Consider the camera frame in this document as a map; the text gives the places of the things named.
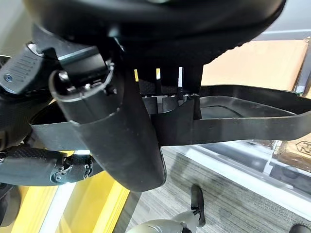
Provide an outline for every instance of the gray carpet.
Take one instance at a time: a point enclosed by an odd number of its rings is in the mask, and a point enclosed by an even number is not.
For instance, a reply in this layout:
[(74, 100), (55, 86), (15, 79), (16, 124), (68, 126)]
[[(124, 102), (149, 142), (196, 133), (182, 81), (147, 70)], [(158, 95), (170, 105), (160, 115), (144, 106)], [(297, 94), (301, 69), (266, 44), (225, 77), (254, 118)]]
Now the gray carpet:
[(167, 166), (164, 186), (131, 193), (114, 233), (153, 219), (170, 219), (190, 207), (190, 187), (197, 183), (205, 198), (206, 226), (198, 233), (288, 233), (311, 222), (174, 152), (163, 151)]

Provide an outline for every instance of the black plastic housing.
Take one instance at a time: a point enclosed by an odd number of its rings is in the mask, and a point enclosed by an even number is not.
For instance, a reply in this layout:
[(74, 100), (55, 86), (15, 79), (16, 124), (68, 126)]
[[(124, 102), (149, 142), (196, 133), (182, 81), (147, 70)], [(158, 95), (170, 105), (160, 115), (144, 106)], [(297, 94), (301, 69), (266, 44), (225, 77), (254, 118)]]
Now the black plastic housing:
[(163, 157), (133, 73), (119, 67), (104, 83), (67, 95), (56, 76), (51, 93), (102, 168), (131, 191), (163, 185)]

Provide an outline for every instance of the white wall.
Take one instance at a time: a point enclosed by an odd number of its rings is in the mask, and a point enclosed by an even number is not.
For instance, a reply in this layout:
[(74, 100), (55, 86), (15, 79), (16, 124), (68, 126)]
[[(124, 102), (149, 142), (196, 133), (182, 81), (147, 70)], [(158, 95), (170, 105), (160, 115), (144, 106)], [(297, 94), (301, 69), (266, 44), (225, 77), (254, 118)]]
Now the white wall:
[(0, 54), (12, 56), (31, 40), (31, 20), (21, 0), (0, 0)]
[(281, 16), (257, 39), (304, 39), (311, 36), (311, 0), (287, 0)]

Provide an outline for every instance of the bolt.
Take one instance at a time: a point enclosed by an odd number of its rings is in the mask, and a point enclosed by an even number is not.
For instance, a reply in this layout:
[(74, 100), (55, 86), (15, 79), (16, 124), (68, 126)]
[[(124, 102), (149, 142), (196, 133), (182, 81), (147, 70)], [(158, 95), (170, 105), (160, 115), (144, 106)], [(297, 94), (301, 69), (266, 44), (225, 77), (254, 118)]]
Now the bolt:
[(58, 76), (60, 78), (60, 80), (64, 83), (68, 83), (69, 82), (69, 77), (68, 77), (68, 73), (64, 70), (61, 70), (59, 73), (58, 73)]
[(3, 78), (4, 78), (4, 80), (6, 80), (7, 82), (11, 82), (11, 81), (13, 81), (13, 77), (11, 76), (11, 75), (9, 75), (9, 74), (5, 74), (4, 76), (3, 76)]

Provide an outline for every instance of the cardboard box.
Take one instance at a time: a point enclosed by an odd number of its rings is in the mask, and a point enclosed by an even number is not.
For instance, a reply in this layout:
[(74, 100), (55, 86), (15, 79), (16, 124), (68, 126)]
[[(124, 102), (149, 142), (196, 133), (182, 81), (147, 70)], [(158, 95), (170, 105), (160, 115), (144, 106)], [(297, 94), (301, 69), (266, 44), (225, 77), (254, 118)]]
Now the cardboard box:
[(292, 91), (309, 40), (252, 41), (204, 66), (202, 85), (239, 84)]
[[(306, 98), (311, 99), (311, 89)], [(311, 133), (297, 140), (280, 142), (274, 151), (274, 158), (282, 163), (311, 172)]]
[[(308, 45), (309, 39), (246, 43), (205, 65), (202, 85), (239, 84), (292, 91)], [(311, 134), (298, 140), (279, 142), (274, 157), (311, 172)]]

